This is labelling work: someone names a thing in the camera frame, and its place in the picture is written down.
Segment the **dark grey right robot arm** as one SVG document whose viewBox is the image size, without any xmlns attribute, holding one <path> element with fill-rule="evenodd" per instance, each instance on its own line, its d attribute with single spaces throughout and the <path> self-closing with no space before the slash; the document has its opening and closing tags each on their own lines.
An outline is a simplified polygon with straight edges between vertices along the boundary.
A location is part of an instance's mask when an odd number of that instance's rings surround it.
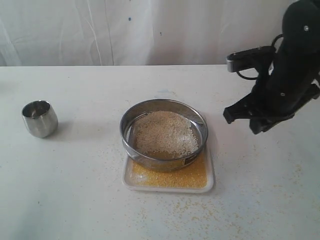
<svg viewBox="0 0 320 240">
<path fill-rule="evenodd" d="M 248 119 L 256 135 L 292 119 L 320 96 L 320 2 L 298 0 L 282 19 L 282 33 L 271 45 L 235 52 L 226 58 L 230 73 L 255 69 L 255 84 L 247 96 L 226 107 L 228 124 Z"/>
</svg>

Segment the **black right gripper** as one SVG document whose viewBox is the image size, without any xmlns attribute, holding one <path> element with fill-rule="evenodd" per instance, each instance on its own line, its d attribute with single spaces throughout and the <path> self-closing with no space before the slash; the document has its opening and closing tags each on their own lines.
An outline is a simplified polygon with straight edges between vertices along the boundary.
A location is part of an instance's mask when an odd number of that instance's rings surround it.
<svg viewBox="0 0 320 240">
<path fill-rule="evenodd" d="M 314 83 L 320 71 L 318 40 L 292 43 L 284 39 L 278 49 L 273 45 L 253 48 L 247 52 L 247 61 L 258 76 L 250 96 L 224 109 L 228 124 L 250 119 L 253 134 L 265 133 L 320 96 Z"/>
</svg>

